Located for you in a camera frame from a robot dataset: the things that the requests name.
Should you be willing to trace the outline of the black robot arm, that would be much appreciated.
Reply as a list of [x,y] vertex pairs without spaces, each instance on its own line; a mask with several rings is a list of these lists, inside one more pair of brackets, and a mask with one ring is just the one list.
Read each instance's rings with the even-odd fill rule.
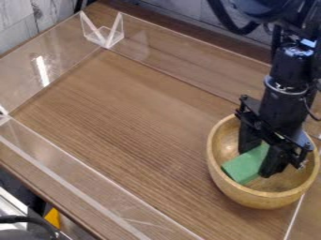
[[268,151],[258,174],[268,178],[287,166],[301,168],[313,150],[302,128],[321,92],[321,0],[234,0],[234,7],[250,22],[239,27],[222,0],[207,0],[218,21],[236,35],[251,33],[260,25],[272,25],[270,73],[264,77],[260,99],[239,98],[238,151],[248,152],[259,143]]

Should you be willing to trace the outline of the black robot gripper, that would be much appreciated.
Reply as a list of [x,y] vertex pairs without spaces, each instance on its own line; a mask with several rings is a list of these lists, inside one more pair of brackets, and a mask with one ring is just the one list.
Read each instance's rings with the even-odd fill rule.
[[270,178],[289,165],[299,169],[314,150],[302,128],[310,114],[314,86],[311,82],[282,84],[271,76],[266,77],[263,84],[260,100],[240,96],[235,116],[240,122],[238,152],[248,152],[260,143],[270,146],[258,172],[263,178]]

